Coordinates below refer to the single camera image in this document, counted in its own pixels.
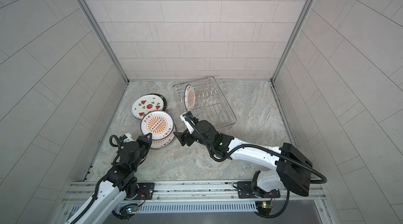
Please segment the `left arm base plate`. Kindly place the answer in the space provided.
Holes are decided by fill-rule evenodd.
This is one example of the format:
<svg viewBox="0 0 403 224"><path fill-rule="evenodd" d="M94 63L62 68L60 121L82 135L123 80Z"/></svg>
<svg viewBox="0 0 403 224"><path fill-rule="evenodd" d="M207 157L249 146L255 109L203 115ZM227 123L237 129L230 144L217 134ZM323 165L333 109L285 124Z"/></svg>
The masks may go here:
<svg viewBox="0 0 403 224"><path fill-rule="evenodd" d="M126 190L125 200L151 200L154 193L154 183L135 183Z"/></svg>

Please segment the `orange sunburst plate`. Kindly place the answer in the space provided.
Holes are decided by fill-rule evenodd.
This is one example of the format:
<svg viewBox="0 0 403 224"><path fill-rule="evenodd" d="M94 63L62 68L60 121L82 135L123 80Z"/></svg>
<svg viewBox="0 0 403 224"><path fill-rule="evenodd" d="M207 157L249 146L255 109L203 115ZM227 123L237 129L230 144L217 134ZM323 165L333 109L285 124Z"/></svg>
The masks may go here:
<svg viewBox="0 0 403 224"><path fill-rule="evenodd" d="M165 111L152 111L145 115L140 123L140 131L143 135L151 133L153 141L159 141L168 137L174 130L174 120Z"/></svg>
<svg viewBox="0 0 403 224"><path fill-rule="evenodd" d="M191 84L188 84L184 92L184 102L187 111L191 111L195 105L195 91Z"/></svg>

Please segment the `dark striped rim plate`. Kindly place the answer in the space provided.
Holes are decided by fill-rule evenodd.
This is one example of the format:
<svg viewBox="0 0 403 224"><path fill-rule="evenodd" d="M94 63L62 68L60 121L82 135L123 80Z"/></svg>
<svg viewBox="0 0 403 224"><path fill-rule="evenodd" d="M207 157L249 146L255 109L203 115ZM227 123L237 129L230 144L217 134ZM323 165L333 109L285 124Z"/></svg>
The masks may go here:
<svg viewBox="0 0 403 224"><path fill-rule="evenodd" d="M163 100L163 104L164 104L162 110L163 110L163 111L166 111L166 108L167 108L167 100L166 100L166 98L163 97L161 94L158 94L158 93L150 93L150 95L154 95L154 96L160 97L160 98Z"/></svg>

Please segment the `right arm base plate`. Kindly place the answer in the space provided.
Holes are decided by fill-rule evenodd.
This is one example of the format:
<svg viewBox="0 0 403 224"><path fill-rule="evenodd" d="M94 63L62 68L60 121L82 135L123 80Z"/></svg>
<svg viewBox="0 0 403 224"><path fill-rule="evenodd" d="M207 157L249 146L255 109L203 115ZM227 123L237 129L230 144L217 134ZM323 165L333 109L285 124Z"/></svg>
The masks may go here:
<svg viewBox="0 0 403 224"><path fill-rule="evenodd" d="M281 194L274 189L270 192L264 191L257 186L257 183L252 181L240 181L233 183L233 188L237 190L240 199L252 198L280 198Z"/></svg>

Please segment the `white watermelon plate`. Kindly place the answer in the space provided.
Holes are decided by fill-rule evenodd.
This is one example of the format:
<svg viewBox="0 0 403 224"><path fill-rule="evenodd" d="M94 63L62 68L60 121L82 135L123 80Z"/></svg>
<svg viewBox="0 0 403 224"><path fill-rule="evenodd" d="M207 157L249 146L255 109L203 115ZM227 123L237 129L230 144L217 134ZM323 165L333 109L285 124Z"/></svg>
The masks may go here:
<svg viewBox="0 0 403 224"><path fill-rule="evenodd" d="M146 94L134 101L131 113L136 119L141 120L149 112L162 111L163 105L163 100L160 97Z"/></svg>

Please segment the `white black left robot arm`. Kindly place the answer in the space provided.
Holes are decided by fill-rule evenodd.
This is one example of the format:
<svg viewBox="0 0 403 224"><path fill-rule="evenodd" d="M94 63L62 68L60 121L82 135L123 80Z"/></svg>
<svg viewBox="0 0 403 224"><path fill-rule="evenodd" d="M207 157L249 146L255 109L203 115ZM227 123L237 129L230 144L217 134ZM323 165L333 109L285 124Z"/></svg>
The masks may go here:
<svg viewBox="0 0 403 224"><path fill-rule="evenodd" d="M148 198L138 185L135 172L149 153L152 134L136 140L129 133L120 137L112 135L109 144L118 148L112 167L97 181L91 197L66 223L101 224L110 214L129 220Z"/></svg>

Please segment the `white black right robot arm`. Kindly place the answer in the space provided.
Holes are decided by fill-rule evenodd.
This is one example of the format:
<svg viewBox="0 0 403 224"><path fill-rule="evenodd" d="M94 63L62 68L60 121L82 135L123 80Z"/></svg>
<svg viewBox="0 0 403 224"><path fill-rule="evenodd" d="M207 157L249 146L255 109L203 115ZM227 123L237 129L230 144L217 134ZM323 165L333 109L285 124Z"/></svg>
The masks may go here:
<svg viewBox="0 0 403 224"><path fill-rule="evenodd" d="M268 147L247 143L217 132L205 120L185 124L185 131L174 133L181 146L191 146L197 142L207 148L215 162L241 160L268 169L266 172L255 172L247 190L249 194L268 198L272 191L285 188L299 196L309 195L312 164L293 145L284 143L281 147Z"/></svg>

